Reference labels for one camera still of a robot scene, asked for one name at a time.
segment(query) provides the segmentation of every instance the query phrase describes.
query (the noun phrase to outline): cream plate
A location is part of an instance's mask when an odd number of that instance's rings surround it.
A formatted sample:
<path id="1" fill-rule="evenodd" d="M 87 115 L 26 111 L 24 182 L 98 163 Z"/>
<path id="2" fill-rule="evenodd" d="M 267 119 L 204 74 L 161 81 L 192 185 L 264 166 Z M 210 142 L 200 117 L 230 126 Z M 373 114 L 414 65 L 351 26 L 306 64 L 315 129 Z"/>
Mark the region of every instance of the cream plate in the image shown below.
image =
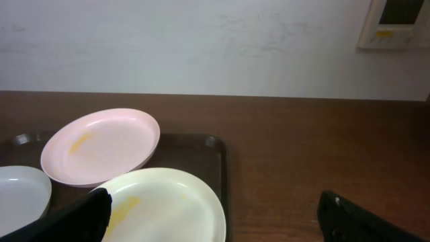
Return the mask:
<path id="1" fill-rule="evenodd" d="M 0 167 L 0 237 L 45 215 L 50 197 L 51 181 L 42 171 Z"/>
<path id="2" fill-rule="evenodd" d="M 94 188 L 141 168 L 160 138 L 155 119 L 139 110 L 118 108 L 86 115 L 58 131 L 40 163 L 51 179 Z"/>
<path id="3" fill-rule="evenodd" d="M 113 200 L 103 241 L 225 241 L 226 222 L 218 197 L 189 173 L 141 169 L 99 188 L 106 188 Z"/>

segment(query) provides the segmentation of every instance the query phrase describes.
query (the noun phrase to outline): tray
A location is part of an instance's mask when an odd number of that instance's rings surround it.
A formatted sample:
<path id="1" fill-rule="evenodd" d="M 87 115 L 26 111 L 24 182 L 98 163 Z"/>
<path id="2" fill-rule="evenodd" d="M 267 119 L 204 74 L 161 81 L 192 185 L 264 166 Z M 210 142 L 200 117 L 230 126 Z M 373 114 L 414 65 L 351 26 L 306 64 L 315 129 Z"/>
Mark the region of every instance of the tray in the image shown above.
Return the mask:
<path id="1" fill-rule="evenodd" d="M 26 165 L 42 169 L 40 154 L 55 132 L 21 134 L 0 144 L 0 166 Z M 154 155 L 144 165 L 186 171 L 207 183 L 221 201 L 226 217 L 226 242 L 232 241 L 228 150 L 219 138 L 206 134 L 161 134 Z M 48 214 L 72 204 L 92 188 L 74 188 L 52 181 Z"/>

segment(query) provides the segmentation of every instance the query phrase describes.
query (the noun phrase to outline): wooden table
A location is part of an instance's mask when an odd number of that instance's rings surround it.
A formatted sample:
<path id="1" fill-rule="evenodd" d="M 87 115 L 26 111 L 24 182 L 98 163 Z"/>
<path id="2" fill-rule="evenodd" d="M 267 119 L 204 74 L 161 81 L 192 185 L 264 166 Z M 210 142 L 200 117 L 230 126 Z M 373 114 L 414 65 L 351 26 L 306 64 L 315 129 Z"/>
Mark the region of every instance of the wooden table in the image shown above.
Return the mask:
<path id="1" fill-rule="evenodd" d="M 228 143 L 236 242 L 322 241 L 323 190 L 430 239 L 425 102 L 0 92 L 0 138 L 57 130 L 108 108 L 144 110 L 162 132 Z"/>

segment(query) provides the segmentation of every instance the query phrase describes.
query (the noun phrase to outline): display screen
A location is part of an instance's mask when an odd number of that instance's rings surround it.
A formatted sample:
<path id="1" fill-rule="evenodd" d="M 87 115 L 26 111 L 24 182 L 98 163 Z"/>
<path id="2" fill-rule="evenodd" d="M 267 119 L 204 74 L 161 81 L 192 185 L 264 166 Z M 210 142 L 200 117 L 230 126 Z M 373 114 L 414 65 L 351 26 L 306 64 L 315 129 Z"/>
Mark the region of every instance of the display screen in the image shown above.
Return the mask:
<path id="1" fill-rule="evenodd" d="M 379 24 L 415 24 L 424 0 L 387 0 Z"/>

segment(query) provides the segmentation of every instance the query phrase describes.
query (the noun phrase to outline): wall-mounted control panel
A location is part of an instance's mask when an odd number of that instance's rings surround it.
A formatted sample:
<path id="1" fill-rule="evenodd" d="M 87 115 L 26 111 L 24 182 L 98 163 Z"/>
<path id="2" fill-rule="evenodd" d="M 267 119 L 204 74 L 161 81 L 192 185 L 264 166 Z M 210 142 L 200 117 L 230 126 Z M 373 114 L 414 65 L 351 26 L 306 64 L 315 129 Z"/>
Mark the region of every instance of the wall-mounted control panel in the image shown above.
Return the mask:
<path id="1" fill-rule="evenodd" d="M 430 47 L 430 0 L 373 0 L 358 47 Z"/>

